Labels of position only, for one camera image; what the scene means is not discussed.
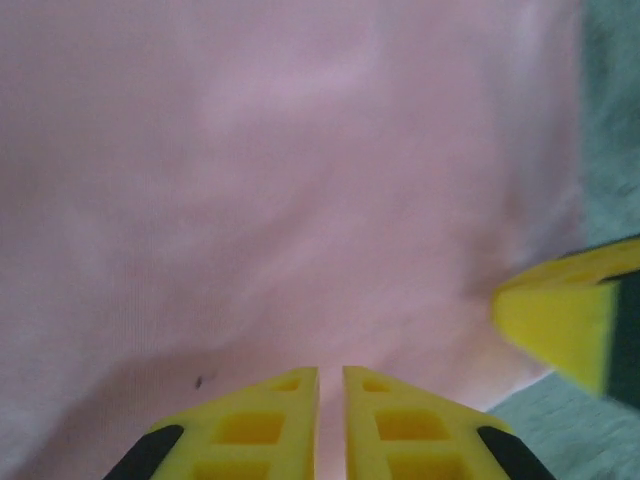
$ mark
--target pink fabric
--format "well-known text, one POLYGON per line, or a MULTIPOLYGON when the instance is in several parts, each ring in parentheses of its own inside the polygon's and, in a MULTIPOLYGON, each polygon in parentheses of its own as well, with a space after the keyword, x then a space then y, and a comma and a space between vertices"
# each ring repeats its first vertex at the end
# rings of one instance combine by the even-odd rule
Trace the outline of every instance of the pink fabric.
POLYGON ((487 310, 581 242, 577 10, 4 1, 0 476, 319 365, 334 480, 342 365, 476 408, 544 375, 487 310))

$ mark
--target gray-green fabric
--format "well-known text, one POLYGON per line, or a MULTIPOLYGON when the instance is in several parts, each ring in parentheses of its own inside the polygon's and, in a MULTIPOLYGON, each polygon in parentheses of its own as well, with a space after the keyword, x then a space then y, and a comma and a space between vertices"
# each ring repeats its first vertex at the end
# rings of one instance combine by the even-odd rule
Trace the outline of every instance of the gray-green fabric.
MULTIPOLYGON (((583 156, 589 241, 640 232, 640 1, 584 4, 583 156)), ((558 480, 640 479, 640 412, 557 375, 492 412, 558 480)))

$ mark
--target yellow plastic piece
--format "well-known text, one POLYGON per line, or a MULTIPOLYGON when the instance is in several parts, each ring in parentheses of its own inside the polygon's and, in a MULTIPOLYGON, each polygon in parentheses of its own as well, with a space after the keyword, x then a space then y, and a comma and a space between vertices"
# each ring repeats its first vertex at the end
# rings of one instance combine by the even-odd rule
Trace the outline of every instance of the yellow plastic piece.
POLYGON ((477 429, 501 420, 363 367, 345 367, 349 480, 509 480, 477 429))
POLYGON ((509 341, 602 394, 618 283, 599 282, 638 269, 637 237, 543 263, 496 290, 493 321, 509 341))
POLYGON ((318 369, 298 368, 163 419, 185 431, 153 480, 311 480, 318 369))

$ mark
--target pink cloth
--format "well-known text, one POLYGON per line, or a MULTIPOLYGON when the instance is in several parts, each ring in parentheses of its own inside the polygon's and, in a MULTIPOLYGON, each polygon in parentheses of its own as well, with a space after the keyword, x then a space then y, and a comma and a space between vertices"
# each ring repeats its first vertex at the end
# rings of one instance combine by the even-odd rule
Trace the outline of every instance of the pink cloth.
POLYGON ((3 2, 0 476, 319 365, 335 480, 342 365, 476 408, 543 376, 487 311, 581 243, 577 7, 3 2))

